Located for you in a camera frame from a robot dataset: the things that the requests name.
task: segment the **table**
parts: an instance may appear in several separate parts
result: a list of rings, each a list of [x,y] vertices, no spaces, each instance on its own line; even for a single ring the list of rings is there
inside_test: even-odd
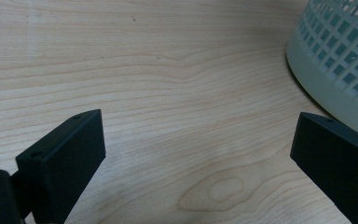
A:
[[[0,169],[101,108],[107,158],[66,223],[350,223],[289,158],[299,112],[324,113],[285,60],[306,3],[0,0]]]

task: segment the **light wood grain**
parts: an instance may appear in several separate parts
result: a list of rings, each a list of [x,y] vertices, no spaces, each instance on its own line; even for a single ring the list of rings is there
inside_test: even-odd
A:
[[[107,158],[66,223],[349,223],[289,158],[322,113],[284,56],[305,5],[0,1],[0,169],[101,108]]]

